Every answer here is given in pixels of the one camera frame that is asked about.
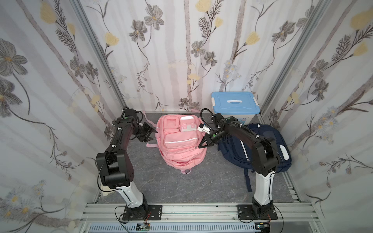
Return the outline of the small circuit board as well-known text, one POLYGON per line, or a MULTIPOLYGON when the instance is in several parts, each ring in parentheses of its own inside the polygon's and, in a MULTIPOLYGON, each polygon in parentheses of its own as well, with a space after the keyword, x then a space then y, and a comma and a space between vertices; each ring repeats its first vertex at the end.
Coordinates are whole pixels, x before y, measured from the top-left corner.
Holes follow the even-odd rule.
POLYGON ((150 229, 151 229, 151 226, 148 223, 142 223, 142 224, 138 223, 136 225, 136 231, 149 231, 150 229))

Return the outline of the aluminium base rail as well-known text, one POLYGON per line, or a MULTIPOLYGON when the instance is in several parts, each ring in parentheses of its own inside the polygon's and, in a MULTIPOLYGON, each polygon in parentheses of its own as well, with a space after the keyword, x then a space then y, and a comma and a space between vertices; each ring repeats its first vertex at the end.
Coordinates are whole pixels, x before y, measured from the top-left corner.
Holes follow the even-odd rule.
MULTIPOLYGON (((87 204, 78 231, 88 233, 92 223, 123 223, 124 204, 87 204)), ((262 219, 253 219, 237 203, 163 204, 160 220, 146 223, 254 223, 260 233, 324 233, 319 216, 310 203, 276 203, 275 209, 262 219)))

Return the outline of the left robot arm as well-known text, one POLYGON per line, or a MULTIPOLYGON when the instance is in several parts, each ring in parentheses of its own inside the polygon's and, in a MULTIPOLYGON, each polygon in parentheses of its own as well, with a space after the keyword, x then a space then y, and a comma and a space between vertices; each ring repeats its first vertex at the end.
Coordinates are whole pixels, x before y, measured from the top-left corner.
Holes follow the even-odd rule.
POLYGON ((146 122, 142 122, 144 114, 128 107, 122 110, 121 116, 113 121, 114 136, 108 148, 96 156, 99 175, 98 185, 118 192, 126 206, 123 211, 125 220, 145 220, 150 215, 147 200, 134 183, 134 167, 128 154, 129 142, 137 139, 149 142, 156 130, 146 122))

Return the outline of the white box with blue lid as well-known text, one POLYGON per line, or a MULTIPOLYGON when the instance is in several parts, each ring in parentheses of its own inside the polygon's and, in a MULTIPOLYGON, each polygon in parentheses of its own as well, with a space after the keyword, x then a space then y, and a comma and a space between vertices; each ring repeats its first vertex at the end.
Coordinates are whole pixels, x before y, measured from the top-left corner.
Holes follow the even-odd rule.
POLYGON ((213 92, 211 102, 214 113, 223 117, 235 117, 247 125, 260 113, 260 107, 251 92, 213 92))

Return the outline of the pink backpack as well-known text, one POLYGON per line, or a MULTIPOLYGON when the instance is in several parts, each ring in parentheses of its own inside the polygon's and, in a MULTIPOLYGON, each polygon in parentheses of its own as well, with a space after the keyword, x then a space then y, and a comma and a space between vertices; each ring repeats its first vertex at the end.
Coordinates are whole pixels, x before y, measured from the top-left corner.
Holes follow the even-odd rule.
POLYGON ((197 128, 202 123, 195 115, 164 115, 157 123, 147 122, 156 129, 156 144, 147 147, 158 148, 167 165, 180 170, 182 174, 191 173, 191 169, 203 162, 206 148, 198 148, 203 133, 197 128))

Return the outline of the navy blue backpack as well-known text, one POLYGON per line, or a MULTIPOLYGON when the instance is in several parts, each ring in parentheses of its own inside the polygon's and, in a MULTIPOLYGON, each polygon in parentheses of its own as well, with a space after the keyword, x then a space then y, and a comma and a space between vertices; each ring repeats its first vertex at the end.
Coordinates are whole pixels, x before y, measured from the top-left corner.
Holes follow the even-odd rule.
MULTIPOLYGON (((292 158, 280 132, 276 128, 266 124, 249 124, 247 127, 260 136, 276 140, 277 150, 281 156, 276 171, 277 173, 287 171, 291 167, 292 158)), ((252 192, 249 172, 254 172, 254 168, 252 165, 252 151, 249 146, 244 144, 237 137, 229 135, 225 136, 223 140, 218 143, 218 150, 227 161, 244 169, 247 191, 252 192)))

